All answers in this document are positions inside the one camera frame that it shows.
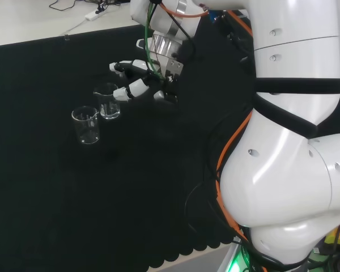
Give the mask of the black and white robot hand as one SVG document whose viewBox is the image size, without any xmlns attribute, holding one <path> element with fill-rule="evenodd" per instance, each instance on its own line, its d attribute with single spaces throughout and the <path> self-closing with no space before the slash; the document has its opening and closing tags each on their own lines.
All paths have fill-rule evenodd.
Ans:
<svg viewBox="0 0 340 272">
<path fill-rule="evenodd" d="M 135 59 L 133 61 L 112 62 L 109 70 L 119 76 L 137 75 L 138 79 L 125 87 L 113 91 L 113 97 L 117 101 L 129 102 L 142 97 L 148 92 L 151 86 L 160 86 L 152 96 L 155 101 L 166 104 L 177 104 L 175 84 L 182 72 L 184 65 L 176 60 L 170 60 L 165 66 L 165 74 L 160 73 L 160 66 L 153 67 L 147 61 Z"/>
</svg>

